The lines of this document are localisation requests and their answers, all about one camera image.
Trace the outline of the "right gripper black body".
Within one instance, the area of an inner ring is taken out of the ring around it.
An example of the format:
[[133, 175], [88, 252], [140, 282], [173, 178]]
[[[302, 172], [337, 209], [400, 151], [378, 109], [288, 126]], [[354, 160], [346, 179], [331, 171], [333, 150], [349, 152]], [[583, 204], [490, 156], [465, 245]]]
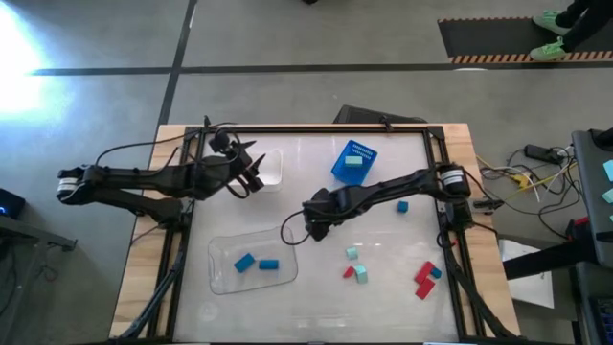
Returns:
[[344, 188], [333, 191], [322, 188], [317, 191], [310, 200], [303, 203], [305, 222], [307, 224], [342, 223], [345, 219], [341, 216], [339, 196], [343, 193], [345, 193]]

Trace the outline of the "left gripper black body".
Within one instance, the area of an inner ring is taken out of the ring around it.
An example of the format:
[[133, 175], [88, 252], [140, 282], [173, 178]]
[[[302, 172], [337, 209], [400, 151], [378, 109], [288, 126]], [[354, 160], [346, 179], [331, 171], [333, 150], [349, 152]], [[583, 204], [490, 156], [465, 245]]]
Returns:
[[213, 196], [223, 188], [235, 197], [248, 197], [263, 188], [264, 183], [259, 176], [246, 171], [255, 161], [246, 150], [236, 153], [233, 142], [225, 154], [226, 158], [206, 156], [202, 159], [205, 197]]

